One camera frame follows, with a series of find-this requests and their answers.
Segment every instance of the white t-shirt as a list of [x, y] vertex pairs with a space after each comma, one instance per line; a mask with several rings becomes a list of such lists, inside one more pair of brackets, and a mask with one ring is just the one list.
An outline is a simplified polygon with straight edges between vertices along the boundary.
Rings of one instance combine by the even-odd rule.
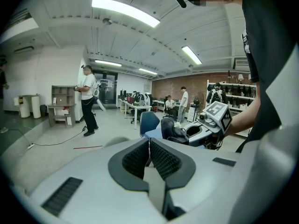
[[185, 91], [183, 94], [183, 97], [182, 97], [181, 106], [187, 108], [187, 105], [188, 105], [188, 92]]
[[82, 83], [82, 87], [88, 86], [90, 89], [88, 92], [81, 92], [82, 100], [91, 99], [93, 97], [92, 86], [93, 86], [94, 82], [95, 82], [95, 78], [94, 78], [93, 74], [86, 76], [84, 82]]
[[166, 104], [166, 108], [168, 108], [170, 106], [170, 108], [172, 109], [174, 107], [175, 102], [174, 102], [174, 100], [170, 100], [170, 101], [167, 100], [165, 102], [165, 104]]

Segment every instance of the person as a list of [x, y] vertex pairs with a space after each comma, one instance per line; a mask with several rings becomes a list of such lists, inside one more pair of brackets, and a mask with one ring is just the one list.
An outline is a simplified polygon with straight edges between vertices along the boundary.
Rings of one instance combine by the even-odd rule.
[[176, 110], [175, 102], [171, 99], [171, 96], [167, 96], [167, 101], [165, 102], [167, 112], [173, 116], [173, 120], [177, 121], [178, 111]]
[[222, 92], [220, 83], [215, 84], [214, 89], [212, 89], [209, 92], [209, 94], [206, 98], [206, 101], [209, 104], [212, 104], [215, 101], [225, 103], [225, 104], [228, 103], [228, 98], [227, 98], [226, 94], [224, 92]]
[[182, 124], [185, 120], [185, 113], [188, 105], [188, 92], [186, 91], [186, 87], [181, 87], [181, 91], [183, 93], [183, 97], [178, 109], [178, 123], [180, 124]]
[[5, 133], [8, 131], [5, 125], [5, 117], [4, 117], [4, 109], [3, 109], [3, 104], [4, 104], [4, 94], [3, 94], [3, 89], [8, 88], [6, 78], [5, 78], [5, 67], [6, 67], [7, 61], [3, 58], [0, 60], [0, 133]]
[[281, 126], [266, 90], [295, 51], [296, 32], [291, 33], [295, 31], [295, 25], [283, 7], [284, 3], [290, 4], [293, 0], [196, 0], [196, 3], [201, 1], [206, 5], [209, 2], [233, 2], [241, 5], [244, 12], [245, 30], [240, 37], [249, 62], [251, 81], [257, 85], [257, 96], [248, 109], [233, 117], [226, 132], [227, 136], [252, 128], [237, 149], [241, 152], [248, 142], [260, 140]]
[[85, 80], [81, 84], [81, 87], [75, 88], [75, 91], [81, 93], [81, 106], [83, 112], [83, 118], [86, 122], [87, 132], [85, 137], [94, 134], [94, 130], [98, 129], [97, 122], [92, 112], [94, 96], [93, 87], [96, 83], [96, 79], [93, 75], [93, 69], [90, 65], [83, 67], [83, 73], [86, 76]]

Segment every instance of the ceiling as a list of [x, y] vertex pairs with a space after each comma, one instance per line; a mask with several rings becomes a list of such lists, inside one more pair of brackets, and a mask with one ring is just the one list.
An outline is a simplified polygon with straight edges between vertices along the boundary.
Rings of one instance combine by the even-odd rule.
[[[99, 8], [92, 0], [24, 0], [39, 26], [5, 42], [4, 50], [35, 46], [84, 45], [95, 59], [122, 63], [119, 71], [143, 75], [144, 68], [168, 77], [200, 71], [232, 69], [235, 57], [245, 57], [241, 41], [244, 15], [239, 5], [181, 8], [175, 0], [116, 0], [131, 4], [159, 19], [155, 28], [134, 18]], [[113, 23], [105, 25], [109, 18]], [[182, 51], [188, 45], [202, 65]]]

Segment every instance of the green floor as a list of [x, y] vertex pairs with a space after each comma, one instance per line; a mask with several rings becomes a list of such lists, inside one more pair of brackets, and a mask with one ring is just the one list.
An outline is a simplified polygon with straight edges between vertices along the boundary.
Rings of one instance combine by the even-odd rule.
[[5, 113], [5, 127], [8, 128], [9, 131], [0, 134], [0, 155], [2, 155], [10, 145], [16, 142], [22, 136], [22, 133], [27, 133], [46, 119], [48, 119], [48, 117], [34, 119], [33, 115], [29, 118], [22, 119], [17, 113]]

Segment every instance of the door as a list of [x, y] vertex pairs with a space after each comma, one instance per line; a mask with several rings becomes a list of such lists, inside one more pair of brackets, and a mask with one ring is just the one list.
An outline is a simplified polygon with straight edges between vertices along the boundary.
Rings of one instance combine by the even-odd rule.
[[101, 82], [100, 100], [103, 104], [116, 104], [117, 73], [94, 71], [94, 76]]

